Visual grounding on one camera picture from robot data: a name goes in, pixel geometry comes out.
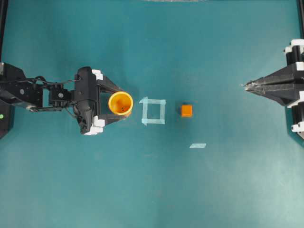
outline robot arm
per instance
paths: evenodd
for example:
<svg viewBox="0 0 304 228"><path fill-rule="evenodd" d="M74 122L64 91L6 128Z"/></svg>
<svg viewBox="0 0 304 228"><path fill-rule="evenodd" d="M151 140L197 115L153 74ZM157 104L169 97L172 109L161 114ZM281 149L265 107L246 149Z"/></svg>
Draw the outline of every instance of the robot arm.
<svg viewBox="0 0 304 228"><path fill-rule="evenodd" d="M75 88L68 91L64 84L70 82L75 83ZM44 89L49 91L48 107L43 107ZM0 63L0 102L3 105L22 107L30 112L68 111L72 107L74 114L68 112L77 119L81 134L101 133L105 125L125 118L101 114L100 93L117 91L121 89L100 70L92 70L89 66L79 69L73 80L53 83L41 76L26 78L21 69Z"/></svg>

